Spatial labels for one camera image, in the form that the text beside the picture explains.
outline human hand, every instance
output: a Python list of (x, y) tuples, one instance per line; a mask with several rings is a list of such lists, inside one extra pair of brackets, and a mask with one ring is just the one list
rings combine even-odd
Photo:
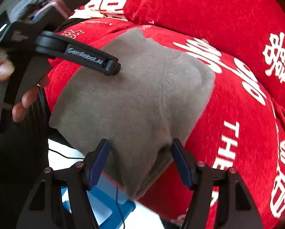
[[(9, 79), (15, 68), (11, 61), (0, 57), (0, 82)], [(38, 85), (46, 87), (49, 84), (49, 79), (44, 76), (38, 81)], [(14, 122), (20, 122), (24, 119), (27, 109), (37, 100), (38, 86), (34, 85), (22, 97), (22, 101), (17, 103), (12, 108), (12, 119)]]

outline red fabric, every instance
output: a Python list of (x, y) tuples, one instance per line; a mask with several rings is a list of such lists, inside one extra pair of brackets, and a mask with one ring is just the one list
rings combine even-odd
[[(90, 19), (61, 34), (101, 48), (133, 27), (133, 23), (121, 20)], [(137, 27), (146, 37), (186, 51), (216, 70), (214, 91), (185, 148), (211, 167), (226, 169), (234, 166), (238, 169), (252, 193), (265, 229), (273, 228), (278, 217), (285, 213), (285, 178), (279, 179), (279, 176), (285, 176), (285, 110), (255, 81), (249, 68), (233, 56), (219, 52), (199, 39), (167, 29), (151, 25)], [(52, 61), (52, 65), (51, 82), (46, 88), (51, 110), (78, 68), (78, 65), (60, 59)], [(228, 142), (230, 150), (226, 152)], [(181, 223), (191, 196), (192, 192), (182, 185), (172, 163), (139, 201), (174, 223)], [(207, 228), (214, 218), (215, 205), (211, 208)]]
[[(97, 0), (85, 8), (98, 10), (106, 17), (205, 38), (215, 48), (245, 62), (285, 108), (285, 82), (280, 83), (278, 77), (285, 72), (285, 60), (279, 58), (268, 65), (262, 54), (266, 45), (271, 46), (270, 34), (285, 34), (285, 14), (275, 0)], [(265, 71), (278, 61), (282, 62), (282, 71), (277, 67), (267, 76)]]

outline wire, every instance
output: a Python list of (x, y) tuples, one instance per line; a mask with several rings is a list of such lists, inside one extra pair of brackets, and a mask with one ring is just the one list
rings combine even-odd
[(50, 149), (50, 148), (48, 148), (50, 151), (53, 151), (53, 152), (55, 152), (55, 153), (58, 153), (59, 155), (61, 155), (62, 157), (65, 157), (65, 158), (68, 158), (68, 159), (84, 159), (84, 158), (82, 158), (82, 157), (66, 157), (66, 156), (64, 156), (63, 154), (61, 154), (60, 152), (58, 152), (58, 151), (55, 151), (55, 150), (52, 150), (52, 149)]
[(120, 217), (122, 218), (122, 222), (124, 224), (124, 229), (125, 229), (125, 220), (124, 217), (122, 216), (122, 211), (120, 210), (119, 204), (118, 204), (118, 188), (116, 188), (116, 206), (118, 208), (118, 211), (120, 213)]
[[(49, 149), (50, 151), (52, 151), (52, 152), (58, 153), (59, 155), (61, 155), (62, 157), (65, 157), (65, 158), (69, 158), (69, 159), (84, 159), (84, 158), (82, 158), (82, 157), (66, 157), (66, 156), (64, 156), (63, 154), (61, 154), (61, 153), (58, 152), (58, 151), (55, 151), (55, 150), (50, 149), (50, 148), (48, 148), (48, 149)], [(116, 206), (117, 206), (117, 208), (118, 208), (120, 217), (122, 218), (122, 222), (123, 222), (123, 225), (124, 225), (124, 228), (123, 228), (123, 229), (125, 229), (125, 220), (124, 220), (124, 217), (123, 217), (123, 215), (122, 215), (122, 211), (120, 210), (120, 207), (119, 207), (119, 204), (118, 204), (118, 188), (116, 188)]]

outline red pillow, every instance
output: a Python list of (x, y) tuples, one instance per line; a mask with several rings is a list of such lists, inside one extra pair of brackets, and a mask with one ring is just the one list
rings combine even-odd
[[(101, 48), (133, 27), (132, 23), (121, 20), (90, 19), (61, 34)], [(272, 228), (285, 213), (285, 110), (256, 81), (249, 68), (233, 56), (197, 38), (151, 25), (138, 27), (146, 37), (152, 37), (163, 46), (186, 51), (216, 71), (210, 101), (185, 148), (211, 167), (238, 169), (252, 193), (265, 228)], [(61, 59), (52, 64), (55, 67), (49, 74), (51, 83), (46, 88), (51, 110), (79, 67)], [(192, 192), (181, 183), (173, 163), (139, 201), (166, 219), (181, 223), (191, 196)], [(214, 218), (215, 206), (211, 209), (207, 228)]]
[(275, 0), (92, 0), (85, 8), (205, 38), (246, 63), (285, 107), (285, 14)]

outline gray fabric cover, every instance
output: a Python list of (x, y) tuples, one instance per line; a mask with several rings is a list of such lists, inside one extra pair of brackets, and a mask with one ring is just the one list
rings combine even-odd
[(102, 50), (119, 58), (119, 74), (80, 67), (61, 92), (50, 126), (83, 154), (107, 138), (113, 150), (104, 171), (138, 199), (171, 163), (173, 138), (186, 142), (215, 75), (196, 58), (146, 39), (137, 28)]

